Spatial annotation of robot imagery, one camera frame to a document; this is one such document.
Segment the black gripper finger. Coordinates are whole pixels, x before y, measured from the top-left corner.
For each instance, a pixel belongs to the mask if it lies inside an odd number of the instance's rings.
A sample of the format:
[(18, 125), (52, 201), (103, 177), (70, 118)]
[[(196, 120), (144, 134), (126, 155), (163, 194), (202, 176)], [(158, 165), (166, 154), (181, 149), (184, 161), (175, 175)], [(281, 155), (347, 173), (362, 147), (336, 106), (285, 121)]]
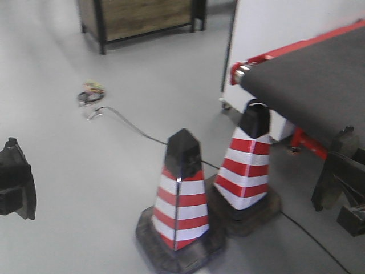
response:
[(330, 170), (339, 182), (351, 206), (364, 204), (364, 149), (358, 148), (349, 158), (338, 152), (330, 152)]
[(364, 204), (356, 207), (342, 206), (337, 222), (353, 237), (364, 235)]
[(1, 215), (6, 216), (16, 212), (19, 216), (26, 215), (25, 191), (23, 187), (12, 187), (1, 190)]

